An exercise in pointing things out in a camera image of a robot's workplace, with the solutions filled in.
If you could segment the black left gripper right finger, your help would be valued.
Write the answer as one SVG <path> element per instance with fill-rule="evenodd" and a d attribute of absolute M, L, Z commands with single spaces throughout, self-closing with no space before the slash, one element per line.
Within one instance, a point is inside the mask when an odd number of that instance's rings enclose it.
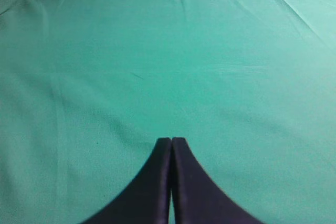
<path fill-rule="evenodd" d="M 182 137 L 172 139 L 172 197 L 176 223 L 259 223 L 213 182 Z"/>

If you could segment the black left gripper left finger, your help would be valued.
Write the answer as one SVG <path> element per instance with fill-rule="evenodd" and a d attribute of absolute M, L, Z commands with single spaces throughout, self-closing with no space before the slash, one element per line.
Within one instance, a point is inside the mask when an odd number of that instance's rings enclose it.
<path fill-rule="evenodd" d="M 84 223 L 168 223 L 171 150 L 170 138 L 158 139 L 127 187 Z"/>

